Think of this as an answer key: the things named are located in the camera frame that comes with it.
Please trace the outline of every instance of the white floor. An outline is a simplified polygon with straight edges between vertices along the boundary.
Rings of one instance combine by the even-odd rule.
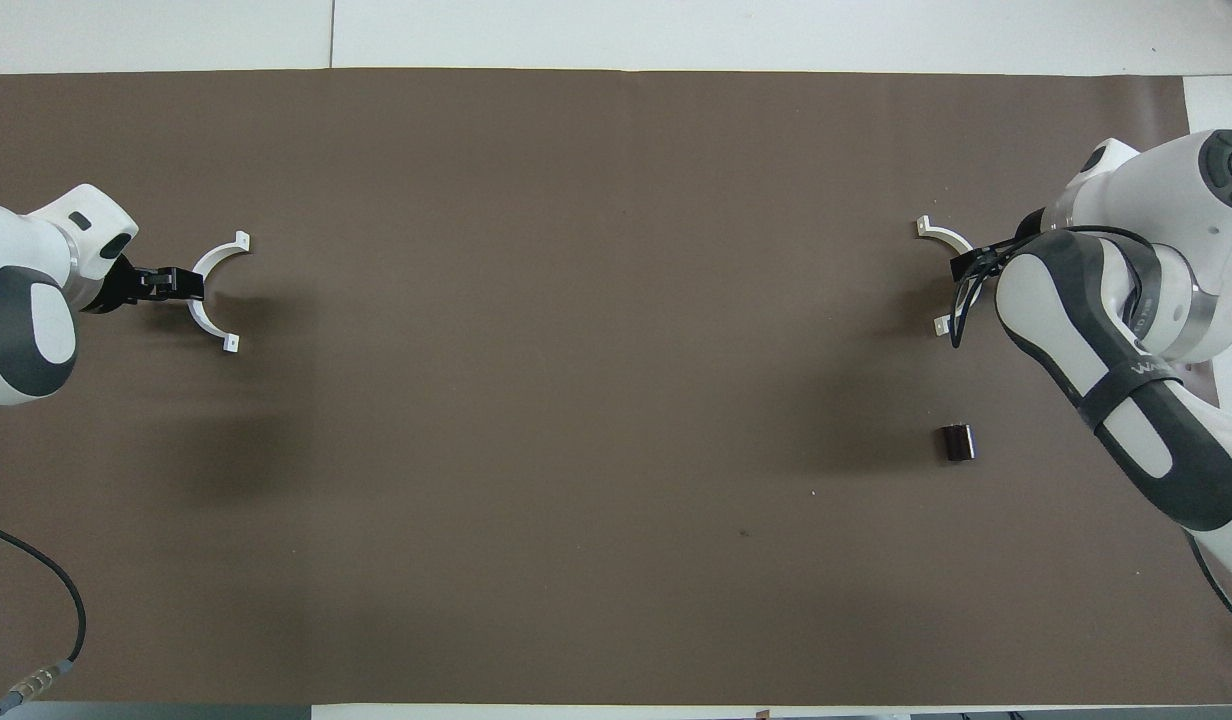
[[[1201,129],[1232,127],[1232,0],[0,0],[0,73],[328,67],[1168,74],[1188,76],[1189,123]],[[1232,411],[1232,348],[1215,365]],[[758,708],[556,710],[615,720]],[[315,716],[469,711],[328,706]],[[477,716],[529,715],[540,708]]]

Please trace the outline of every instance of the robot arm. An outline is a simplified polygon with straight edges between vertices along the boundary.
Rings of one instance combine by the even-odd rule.
[[[0,208],[0,406],[49,396],[69,378],[73,311],[203,298],[201,275],[133,268],[122,252],[136,232],[117,202],[90,184],[30,215]]]
[[[1061,229],[1073,226],[1149,245]],[[1232,342],[1232,131],[1142,155],[1101,143],[1018,234],[1037,231],[1000,272],[1003,327],[1143,496],[1232,571],[1232,415],[1189,393],[1169,364]]]

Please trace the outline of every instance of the cable connector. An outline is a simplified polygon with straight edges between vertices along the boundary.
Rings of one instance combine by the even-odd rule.
[[[39,694],[48,692],[52,683],[55,682],[59,676],[68,673],[73,667],[73,662],[63,660],[57,662],[57,665],[48,665],[46,667],[39,667],[33,674],[28,674],[27,678],[22,679],[20,683],[12,685],[12,689],[7,690],[7,694],[0,700],[0,715],[7,714],[7,710],[12,710],[14,706],[23,705],[26,702],[33,700]]]

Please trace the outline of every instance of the black cable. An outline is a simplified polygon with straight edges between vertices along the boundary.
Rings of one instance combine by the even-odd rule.
[[[1108,234],[1117,234],[1129,240],[1141,243],[1143,247],[1148,247],[1152,250],[1152,243],[1146,240],[1138,233],[1132,231],[1114,227],[1114,224],[1071,224],[1071,227],[1064,228],[1069,232],[1101,232]],[[949,340],[951,345],[958,346],[963,342],[963,328],[967,325],[967,314],[972,309],[972,298],[976,293],[981,291],[981,286],[986,284],[987,279],[997,277],[1003,272],[1003,268],[1010,261],[1015,255],[1027,245],[1029,242],[1035,240],[1040,233],[1032,233],[1026,235],[1013,237],[1010,240],[995,242],[994,245],[977,247],[972,250],[976,256],[972,259],[967,270],[963,270],[963,276],[956,281],[954,286],[954,298],[950,301],[949,311]],[[1124,323],[1131,323],[1136,306],[1141,302],[1141,276],[1132,271],[1132,292],[1129,293],[1127,302],[1124,302]]]
[[[73,579],[69,578],[69,573],[67,573],[62,566],[57,565],[55,560],[52,560],[46,556],[43,551],[39,551],[38,547],[22,541],[21,538],[16,538],[11,533],[4,533],[0,530],[0,541],[12,544],[15,547],[21,547],[21,550],[34,557],[34,560],[48,566],[48,570],[52,570],[53,573],[55,573],[55,577],[60,578],[60,582],[64,583],[64,589],[69,591],[69,598],[73,600],[73,610],[78,615],[78,632],[73,639],[73,650],[69,651],[67,660],[69,662],[78,660],[78,653],[83,651],[83,641],[87,636],[87,613],[83,609],[83,597],[78,594],[78,588],[73,584]]]
[[[1216,597],[1220,598],[1220,602],[1225,604],[1225,610],[1228,610],[1230,615],[1232,615],[1232,602],[1230,602],[1228,594],[1225,594],[1225,589],[1221,589],[1216,578],[1211,576],[1211,568],[1207,566],[1207,560],[1202,556],[1202,551],[1198,550],[1196,539],[1193,539],[1193,535],[1189,534],[1188,530],[1184,530],[1184,538],[1189,541],[1189,551],[1193,552],[1193,558],[1198,561],[1198,568],[1202,571],[1202,577],[1207,578],[1207,584],[1211,586],[1211,589],[1216,593]]]

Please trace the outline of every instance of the black strap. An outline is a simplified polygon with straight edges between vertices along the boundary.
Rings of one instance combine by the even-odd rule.
[[[1078,414],[1095,430],[1132,392],[1159,381],[1180,381],[1180,375],[1161,358],[1142,355],[1115,365],[1078,402]]]

